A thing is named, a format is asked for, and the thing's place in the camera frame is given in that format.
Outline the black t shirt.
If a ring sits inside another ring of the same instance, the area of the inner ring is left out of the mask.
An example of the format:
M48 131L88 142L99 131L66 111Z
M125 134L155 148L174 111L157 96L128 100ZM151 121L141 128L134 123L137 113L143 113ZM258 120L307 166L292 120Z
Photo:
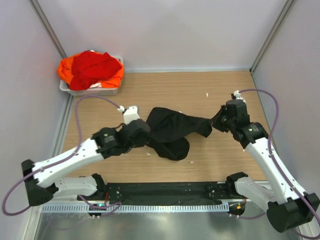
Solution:
M212 120L183 114L164 107L154 107L146 123L150 127L146 145L159 157L172 161L185 159L190 150L186 136L197 133L207 138L212 133Z

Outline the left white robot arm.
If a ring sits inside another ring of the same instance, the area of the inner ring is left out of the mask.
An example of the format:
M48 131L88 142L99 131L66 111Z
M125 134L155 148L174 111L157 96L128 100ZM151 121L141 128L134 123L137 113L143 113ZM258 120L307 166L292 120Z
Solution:
M53 198L77 196L77 199L101 200L106 184L101 175L68 177L67 175L88 164L140 148L148 140L150 127L142 119L119 127L104 127L79 146L53 158L22 162L22 172L28 203L31 207L43 205Z

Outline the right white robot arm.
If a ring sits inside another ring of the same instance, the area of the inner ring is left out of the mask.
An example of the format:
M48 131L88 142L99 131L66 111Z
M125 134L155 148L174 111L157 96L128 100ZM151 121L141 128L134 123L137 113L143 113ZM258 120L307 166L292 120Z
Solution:
M221 106L212 119L220 132L230 132L258 163L271 189L254 182L247 174L227 177L225 192L231 198L244 196L261 208L272 227L279 233L307 224L314 218L320 199L308 194L284 166L272 145L269 135L259 122L252 122L242 99L231 99Z

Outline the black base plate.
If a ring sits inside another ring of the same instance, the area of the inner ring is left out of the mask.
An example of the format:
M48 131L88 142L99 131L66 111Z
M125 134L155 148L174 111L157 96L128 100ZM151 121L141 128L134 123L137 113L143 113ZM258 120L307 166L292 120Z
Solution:
M206 206L243 199L225 182L108 183L87 201L109 200L131 206Z

